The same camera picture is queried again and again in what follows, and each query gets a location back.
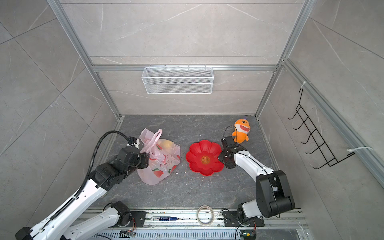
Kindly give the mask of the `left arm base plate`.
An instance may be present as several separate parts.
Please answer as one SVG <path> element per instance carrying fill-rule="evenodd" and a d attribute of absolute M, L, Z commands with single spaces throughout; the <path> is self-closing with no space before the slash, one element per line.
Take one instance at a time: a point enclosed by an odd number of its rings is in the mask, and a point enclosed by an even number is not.
<path fill-rule="evenodd" d="M 118 224 L 120 228 L 143 228 L 146 220 L 147 212 L 133 211 L 130 216 L 125 216 L 121 223 Z"/>

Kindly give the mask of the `pink plastic bag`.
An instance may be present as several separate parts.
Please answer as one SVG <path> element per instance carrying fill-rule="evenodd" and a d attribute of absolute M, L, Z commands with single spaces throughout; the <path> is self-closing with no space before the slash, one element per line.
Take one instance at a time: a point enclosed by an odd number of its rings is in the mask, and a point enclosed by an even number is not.
<path fill-rule="evenodd" d="M 168 177 L 181 162 L 180 146 L 173 142 L 174 147 L 165 151 L 158 145 L 162 133 L 161 129 L 156 133 L 144 129 L 140 135 L 140 141 L 144 145 L 140 152 L 149 154 L 149 166 L 146 169 L 138 169 L 137 173 L 144 183 L 151 186 Z"/>

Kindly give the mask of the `red flower-shaped plate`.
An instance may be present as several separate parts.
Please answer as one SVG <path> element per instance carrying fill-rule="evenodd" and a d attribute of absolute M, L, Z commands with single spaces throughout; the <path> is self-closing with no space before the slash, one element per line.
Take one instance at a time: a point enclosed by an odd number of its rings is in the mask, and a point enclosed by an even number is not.
<path fill-rule="evenodd" d="M 224 169 L 224 164 L 219 161 L 221 152 L 219 144 L 202 140 L 190 146 L 186 160 L 193 172 L 208 177 Z"/>

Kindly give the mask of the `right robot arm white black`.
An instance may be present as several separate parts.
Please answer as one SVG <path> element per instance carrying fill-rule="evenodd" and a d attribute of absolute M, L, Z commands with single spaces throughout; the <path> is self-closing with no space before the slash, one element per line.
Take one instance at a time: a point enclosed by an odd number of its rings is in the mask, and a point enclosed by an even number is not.
<path fill-rule="evenodd" d="M 291 187 L 283 171 L 262 164 L 233 137 L 222 138 L 222 145 L 219 161 L 228 169 L 241 167 L 256 183 L 256 198 L 238 206 L 240 223 L 245 224 L 254 218 L 280 217 L 282 213 L 295 209 Z"/>

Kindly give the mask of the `cream fake pear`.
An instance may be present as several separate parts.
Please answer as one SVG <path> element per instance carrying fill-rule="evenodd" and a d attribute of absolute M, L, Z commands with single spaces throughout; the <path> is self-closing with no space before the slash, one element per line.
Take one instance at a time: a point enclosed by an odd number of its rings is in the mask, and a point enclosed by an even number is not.
<path fill-rule="evenodd" d="M 159 139 L 158 145 L 165 151 L 170 151 L 174 147 L 174 143 L 169 140 Z"/>

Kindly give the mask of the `orange shark plush toy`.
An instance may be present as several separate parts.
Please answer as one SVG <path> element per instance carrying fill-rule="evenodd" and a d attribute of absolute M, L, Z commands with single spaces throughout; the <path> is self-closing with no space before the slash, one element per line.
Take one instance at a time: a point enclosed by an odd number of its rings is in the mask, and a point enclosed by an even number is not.
<path fill-rule="evenodd" d="M 234 141 L 238 144 L 249 141 L 248 133 L 251 130 L 250 123 L 246 119 L 239 119 L 234 124 L 235 131 L 232 133 Z"/>

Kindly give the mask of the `clear tape roll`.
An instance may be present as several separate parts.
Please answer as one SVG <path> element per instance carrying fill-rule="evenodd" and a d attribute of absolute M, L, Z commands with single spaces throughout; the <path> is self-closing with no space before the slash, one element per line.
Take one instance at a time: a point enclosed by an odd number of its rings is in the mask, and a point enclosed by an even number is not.
<path fill-rule="evenodd" d="M 210 206 L 200 206 L 196 212 L 196 219 L 199 225 L 209 227 L 215 220 L 215 212 Z"/>

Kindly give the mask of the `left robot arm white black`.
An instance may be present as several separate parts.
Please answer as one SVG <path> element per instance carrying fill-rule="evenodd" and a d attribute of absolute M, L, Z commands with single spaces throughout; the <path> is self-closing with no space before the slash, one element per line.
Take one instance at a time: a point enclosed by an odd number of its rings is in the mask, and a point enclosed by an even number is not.
<path fill-rule="evenodd" d="M 112 203 L 96 217 L 76 226 L 75 220 L 96 200 L 137 169 L 149 165 L 149 155 L 141 153 L 136 145 L 129 145 L 109 162 L 97 166 L 66 203 L 54 213 L 33 226 L 23 227 L 16 234 L 17 240 L 75 240 L 87 239 L 97 232 L 118 225 L 125 227 L 133 222 L 130 209 L 121 201 Z"/>

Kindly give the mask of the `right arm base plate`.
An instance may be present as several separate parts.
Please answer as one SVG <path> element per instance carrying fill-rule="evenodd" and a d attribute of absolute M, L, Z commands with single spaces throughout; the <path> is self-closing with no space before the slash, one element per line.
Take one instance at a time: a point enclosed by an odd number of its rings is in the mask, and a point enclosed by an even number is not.
<path fill-rule="evenodd" d="M 224 219 L 225 227 L 239 227 L 240 225 L 249 227 L 264 227 L 264 219 L 262 216 L 256 216 L 253 218 L 246 217 L 240 211 L 230 211 L 228 209 L 221 210 L 221 214 Z"/>

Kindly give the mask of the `blue marker pen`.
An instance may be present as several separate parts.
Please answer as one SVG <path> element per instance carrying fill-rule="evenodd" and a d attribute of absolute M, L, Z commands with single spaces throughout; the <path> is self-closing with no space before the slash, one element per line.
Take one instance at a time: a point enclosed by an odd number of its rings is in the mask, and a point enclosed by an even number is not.
<path fill-rule="evenodd" d="M 151 220 L 154 222 L 169 222 L 169 221 L 177 221 L 178 218 L 161 216 L 161 217 L 152 217 Z"/>

